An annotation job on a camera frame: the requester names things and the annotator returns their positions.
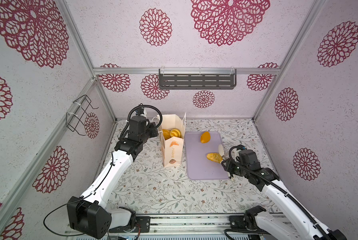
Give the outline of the yellow elongated bread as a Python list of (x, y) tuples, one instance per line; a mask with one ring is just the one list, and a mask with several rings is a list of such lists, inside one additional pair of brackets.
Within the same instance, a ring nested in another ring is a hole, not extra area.
[(218, 164), (221, 164), (223, 161), (223, 157), (219, 153), (208, 153), (206, 157), (208, 160)]

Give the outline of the white paper bag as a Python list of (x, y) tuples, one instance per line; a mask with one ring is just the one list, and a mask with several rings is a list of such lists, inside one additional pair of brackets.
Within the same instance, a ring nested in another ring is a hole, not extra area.
[[(183, 118), (177, 115), (157, 115), (153, 120), (162, 120), (161, 125), (158, 127), (158, 134), (161, 143), (161, 150), (163, 156), (163, 167), (176, 167), (181, 165), (184, 148), (184, 135), (186, 133), (186, 116)], [(181, 138), (172, 137), (168, 140), (164, 140), (162, 129), (172, 130), (179, 129), (182, 133)]]

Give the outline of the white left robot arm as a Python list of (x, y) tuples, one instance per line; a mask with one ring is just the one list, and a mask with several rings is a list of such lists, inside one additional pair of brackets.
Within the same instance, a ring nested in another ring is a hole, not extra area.
[(71, 229), (101, 239), (110, 229), (135, 227), (134, 211), (120, 207), (108, 212), (106, 206), (112, 191), (143, 150), (143, 145), (158, 136), (160, 125), (161, 122), (151, 123), (144, 115), (128, 120), (105, 168), (80, 197), (71, 197), (67, 203)]

